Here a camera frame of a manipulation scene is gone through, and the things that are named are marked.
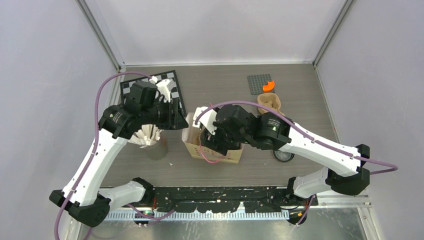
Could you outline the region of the paper cakes gift bag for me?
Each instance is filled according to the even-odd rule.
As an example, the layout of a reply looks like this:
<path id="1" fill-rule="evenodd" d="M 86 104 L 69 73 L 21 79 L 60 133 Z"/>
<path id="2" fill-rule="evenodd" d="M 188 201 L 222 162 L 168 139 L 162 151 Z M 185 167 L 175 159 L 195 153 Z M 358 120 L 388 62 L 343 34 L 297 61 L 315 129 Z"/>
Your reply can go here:
<path id="1" fill-rule="evenodd" d="M 236 150 L 228 150 L 226 155 L 222 155 L 205 146 L 200 146 L 200 129 L 193 127 L 193 112 L 189 112 L 185 118 L 188 122 L 188 128 L 184 128 L 181 134 L 181 140 L 185 144 L 192 158 L 202 159 L 209 163 L 223 162 L 238 164 L 243 153 L 243 145 Z"/>

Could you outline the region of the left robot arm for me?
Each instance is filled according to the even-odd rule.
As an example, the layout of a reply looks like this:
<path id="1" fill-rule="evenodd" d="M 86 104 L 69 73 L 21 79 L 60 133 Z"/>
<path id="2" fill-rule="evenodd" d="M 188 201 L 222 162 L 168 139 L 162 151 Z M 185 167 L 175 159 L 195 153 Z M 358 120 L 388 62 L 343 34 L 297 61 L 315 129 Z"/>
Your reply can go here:
<path id="1" fill-rule="evenodd" d="M 104 110 L 93 144 L 77 172 L 63 189 L 52 191 L 49 200 L 92 228 L 103 222 L 110 211 L 127 204 L 148 207 L 155 191 L 142 178 L 109 189 L 100 186 L 118 153 L 143 125 L 160 130 L 188 127 L 176 87 L 172 79 L 133 83 L 120 104 Z"/>

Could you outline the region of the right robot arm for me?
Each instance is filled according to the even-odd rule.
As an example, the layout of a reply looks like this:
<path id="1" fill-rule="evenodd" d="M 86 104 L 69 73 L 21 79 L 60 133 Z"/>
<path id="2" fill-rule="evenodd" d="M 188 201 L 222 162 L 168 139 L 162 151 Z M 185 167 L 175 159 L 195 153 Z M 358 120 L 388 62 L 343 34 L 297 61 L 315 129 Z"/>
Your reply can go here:
<path id="1" fill-rule="evenodd" d="M 254 115 L 233 104 L 212 109 L 198 107 L 192 125 L 205 128 L 200 135 L 201 145 L 223 156 L 246 144 L 260 150 L 299 155 L 323 165 L 319 171 L 289 179 L 285 198 L 291 205 L 330 190 L 356 196 L 370 184 L 370 171 L 360 159 L 369 158 L 368 146 L 341 145 L 277 113 Z"/>

